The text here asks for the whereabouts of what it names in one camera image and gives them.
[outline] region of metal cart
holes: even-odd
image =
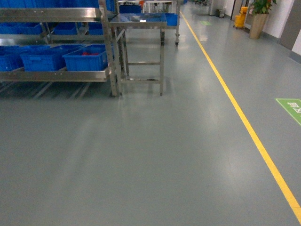
[[[115,30],[114,52],[120,53],[119,66],[117,67],[119,75],[119,91],[122,95],[122,83],[148,83],[160,84],[160,95],[163,95],[164,84],[164,44],[165,44],[165,29],[166,18],[164,14],[119,14],[110,21],[110,26]],[[126,29],[144,28],[144,29],[159,29],[160,30],[160,61],[159,62],[128,62],[127,44],[126,44]],[[158,79],[135,79],[129,77],[129,65],[159,65],[160,76]]]

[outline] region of potted plant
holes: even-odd
[[[268,18],[269,10],[271,10],[272,2],[276,4],[276,0],[254,0],[251,3],[250,13],[254,17],[250,30],[251,39],[259,39]]]

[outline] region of plant pot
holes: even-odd
[[[250,39],[259,39],[264,28],[268,14],[256,14],[251,25]]]

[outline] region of door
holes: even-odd
[[[253,2],[254,2],[254,0],[250,0],[248,2],[247,6],[250,7],[250,4],[253,3]],[[245,19],[245,27],[248,28],[248,29],[251,29],[252,22],[253,22],[252,14],[247,13],[246,19]]]
[[[293,49],[301,29],[301,1],[295,0],[280,37],[280,44],[289,50]]]
[[[235,20],[235,16],[239,15],[240,13],[240,8],[242,6],[247,6],[248,5],[248,0],[234,0],[234,5],[233,5],[233,10],[231,14],[231,20]]]

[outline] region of green leaves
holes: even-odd
[[[271,2],[276,4],[276,1],[277,0],[254,0],[251,4],[251,8],[253,9],[252,14],[268,14],[272,7]]]

